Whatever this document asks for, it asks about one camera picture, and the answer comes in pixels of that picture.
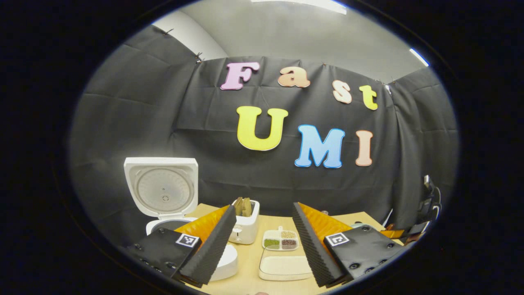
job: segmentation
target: table surface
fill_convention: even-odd
[[[186,217],[201,217],[217,209],[217,207],[199,204],[195,211],[187,214]],[[348,225],[358,221],[369,224],[377,230],[384,230],[384,227],[380,223],[365,212],[336,215],[333,217]],[[203,285],[202,288],[196,288],[191,285],[188,286],[213,295],[255,295],[258,292],[265,292],[269,295],[310,295],[326,292],[326,287],[319,288],[317,286],[313,275],[310,278],[297,281],[266,281],[260,279],[258,276],[258,267],[264,250],[262,248],[262,236],[264,232],[269,229],[278,229],[279,226],[282,226],[284,230],[292,230],[295,232],[297,232],[297,228],[291,217],[260,215],[258,218],[258,233],[253,244],[241,245],[227,242],[233,245],[238,253],[237,274],[227,279],[209,282],[208,285]],[[299,243],[297,250],[271,251],[270,255],[302,256],[305,255],[305,253],[302,248],[302,243]]]

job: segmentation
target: blue letter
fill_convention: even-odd
[[[324,167],[340,168],[342,166],[340,150],[342,148],[342,138],[346,135],[344,131],[331,129],[324,142],[320,139],[320,134],[313,125],[300,125],[298,126],[298,131],[302,133],[302,146],[300,147],[300,157],[295,161],[296,166],[311,166],[310,151],[316,166],[320,166],[326,154],[327,159],[324,161]]]

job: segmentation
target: white lid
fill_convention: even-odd
[[[136,206],[159,219],[183,217],[198,204],[198,164],[193,158],[128,157],[127,185]]]

